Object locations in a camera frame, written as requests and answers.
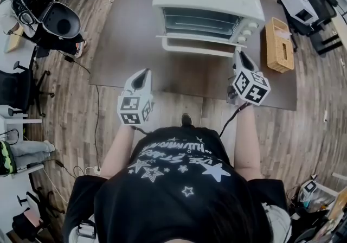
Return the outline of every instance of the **brown mat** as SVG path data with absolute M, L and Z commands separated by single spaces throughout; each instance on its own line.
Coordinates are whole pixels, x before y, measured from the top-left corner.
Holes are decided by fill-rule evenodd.
M 264 12 L 270 8 L 266 20 L 275 16 L 286 22 L 280 5 L 274 1 L 261 1 Z M 167 52 L 162 48 L 161 39 L 156 38 L 160 34 L 152 0 L 114 0 L 100 35 L 90 84 L 123 87 L 133 73 L 150 68 L 154 91 L 226 99 L 228 78 L 233 75 L 232 59 Z M 248 45 L 245 52 L 259 63 L 260 35 L 254 34 Z M 265 70 L 272 91 L 264 104 L 295 110 L 295 71 L 280 74 L 271 69 Z

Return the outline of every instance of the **oven knob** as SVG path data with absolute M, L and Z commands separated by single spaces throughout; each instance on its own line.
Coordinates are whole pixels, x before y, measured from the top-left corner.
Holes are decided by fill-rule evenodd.
M 249 37 L 249 36 L 251 36 L 252 31 L 251 31 L 251 30 L 244 30 L 244 31 L 242 32 L 242 34 L 243 34 L 243 36 L 245 36 L 245 37 Z
M 255 22 L 251 22 L 249 25 L 248 25 L 248 29 L 250 30 L 255 30 L 259 27 L 259 24 L 255 23 Z
M 246 40 L 247 40 L 247 39 L 246 39 L 244 36 L 240 36 L 240 37 L 237 38 L 237 42 L 238 42 L 238 43 L 245 43 Z

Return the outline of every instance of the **white appliance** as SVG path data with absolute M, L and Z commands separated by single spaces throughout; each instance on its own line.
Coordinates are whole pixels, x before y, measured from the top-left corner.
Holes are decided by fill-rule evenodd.
M 213 50 L 218 47 L 211 44 L 206 49 L 196 47 L 196 42 L 241 49 L 265 22 L 260 0 L 153 0 L 152 4 L 160 22 L 158 37 L 163 39 L 164 49 L 171 51 L 233 56 Z M 176 40 L 174 46 L 170 40 Z
M 308 0 L 281 0 L 291 17 L 297 21 L 311 25 L 318 20 L 318 16 Z

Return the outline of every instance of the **person's leg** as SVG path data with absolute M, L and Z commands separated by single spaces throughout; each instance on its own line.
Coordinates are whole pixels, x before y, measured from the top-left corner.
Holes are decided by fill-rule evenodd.
M 49 152 L 37 152 L 35 154 L 26 154 L 19 157 L 14 157 L 17 168 L 22 168 L 32 163 L 40 163 L 49 157 Z
M 50 153 L 54 151 L 54 145 L 48 141 L 36 142 L 36 141 L 21 141 L 14 145 L 11 145 L 11 152 L 13 156 L 19 157 L 27 154 L 35 154 L 38 152 Z
M 75 55 L 77 52 L 75 42 L 71 40 L 61 40 L 59 37 L 49 33 L 43 35 L 37 42 L 37 45 L 43 47 L 44 49 L 64 51 L 71 55 Z

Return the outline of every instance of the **wicker basket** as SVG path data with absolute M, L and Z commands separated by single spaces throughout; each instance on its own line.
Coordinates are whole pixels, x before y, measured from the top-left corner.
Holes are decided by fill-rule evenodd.
M 283 73 L 294 69 L 293 45 L 276 35 L 276 30 L 290 32 L 288 25 L 275 17 L 265 25 L 267 66 Z

